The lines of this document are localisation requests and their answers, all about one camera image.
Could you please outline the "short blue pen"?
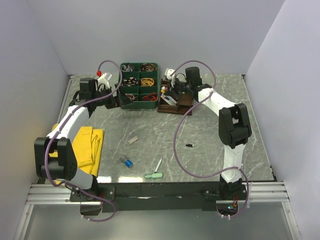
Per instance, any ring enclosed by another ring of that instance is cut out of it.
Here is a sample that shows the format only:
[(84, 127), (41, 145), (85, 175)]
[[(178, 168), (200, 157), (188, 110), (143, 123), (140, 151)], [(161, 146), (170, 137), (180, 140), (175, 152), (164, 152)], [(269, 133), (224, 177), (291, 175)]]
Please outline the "short blue pen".
[(168, 99), (170, 99), (172, 102), (174, 102), (175, 104), (177, 104), (178, 102), (171, 96), (167, 96), (167, 95), (162, 95), (162, 96), (165, 96), (167, 97)]

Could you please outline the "orange capped white pen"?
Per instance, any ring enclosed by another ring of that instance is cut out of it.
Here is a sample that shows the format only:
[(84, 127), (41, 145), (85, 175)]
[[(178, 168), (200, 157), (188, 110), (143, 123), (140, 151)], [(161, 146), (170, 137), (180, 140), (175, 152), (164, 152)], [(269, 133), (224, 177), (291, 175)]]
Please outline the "orange capped white pen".
[(165, 96), (161, 96), (160, 97), (162, 100), (164, 100), (168, 105), (170, 105), (170, 106), (175, 106), (176, 104), (173, 102), (173, 101), (171, 101), (169, 98), (167, 98), (167, 97), (165, 97)]

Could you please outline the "brown wooden desk organizer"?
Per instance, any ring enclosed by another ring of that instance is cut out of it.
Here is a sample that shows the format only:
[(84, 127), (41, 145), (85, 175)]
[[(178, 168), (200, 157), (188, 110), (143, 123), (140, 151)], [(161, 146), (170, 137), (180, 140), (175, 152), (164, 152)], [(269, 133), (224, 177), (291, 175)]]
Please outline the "brown wooden desk organizer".
[(160, 80), (157, 112), (184, 115), (193, 106), (194, 100), (186, 93), (182, 93), (177, 98), (164, 95), (164, 91), (169, 90), (169, 83), (168, 80)]

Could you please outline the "white marker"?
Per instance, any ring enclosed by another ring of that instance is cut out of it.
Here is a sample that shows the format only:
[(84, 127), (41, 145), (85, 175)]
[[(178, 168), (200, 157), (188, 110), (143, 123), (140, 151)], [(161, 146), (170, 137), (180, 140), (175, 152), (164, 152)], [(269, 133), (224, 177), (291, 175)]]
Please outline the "white marker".
[(158, 172), (162, 161), (163, 161), (163, 157), (161, 157), (160, 160), (159, 160), (159, 162), (157, 163), (156, 168), (155, 168), (155, 170), (154, 170), (154, 173), (157, 173), (157, 172)]

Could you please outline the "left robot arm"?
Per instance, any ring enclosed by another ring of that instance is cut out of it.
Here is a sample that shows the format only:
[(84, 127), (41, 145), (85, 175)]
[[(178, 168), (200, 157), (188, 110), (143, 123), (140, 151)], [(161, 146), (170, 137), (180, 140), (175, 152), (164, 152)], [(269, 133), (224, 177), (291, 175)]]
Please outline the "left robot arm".
[(82, 190), (88, 201), (100, 196), (96, 176), (78, 167), (72, 143), (96, 108), (113, 109), (133, 103), (119, 87), (116, 84), (113, 90), (105, 77), (80, 79), (79, 90), (69, 103), (66, 115), (51, 133), (34, 141), (35, 170), (39, 178), (58, 180), (60, 184)]

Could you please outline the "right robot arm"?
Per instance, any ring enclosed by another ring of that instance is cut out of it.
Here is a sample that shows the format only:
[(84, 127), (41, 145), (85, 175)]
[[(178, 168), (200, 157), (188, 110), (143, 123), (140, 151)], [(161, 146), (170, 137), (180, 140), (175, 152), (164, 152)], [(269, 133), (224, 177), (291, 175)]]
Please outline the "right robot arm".
[[(203, 84), (200, 76), (200, 69), (196, 66), (185, 69), (185, 83), (175, 83), (175, 87), (180, 87), (191, 93), (197, 104), (192, 106), (183, 115), (173, 136), (173, 153), (179, 167), (188, 175), (207, 179), (219, 175), (218, 194), (224, 199), (231, 199), (235, 195), (246, 192), (242, 184), (243, 153), (249, 138), (252, 135), (251, 122), (248, 108), (244, 103), (234, 103), (216, 92), (213, 86)], [(189, 172), (181, 164), (177, 150), (176, 139), (179, 128), (188, 114), (201, 104), (208, 107), (218, 116), (218, 135), (224, 145), (223, 169), (210, 175), (196, 175)]]

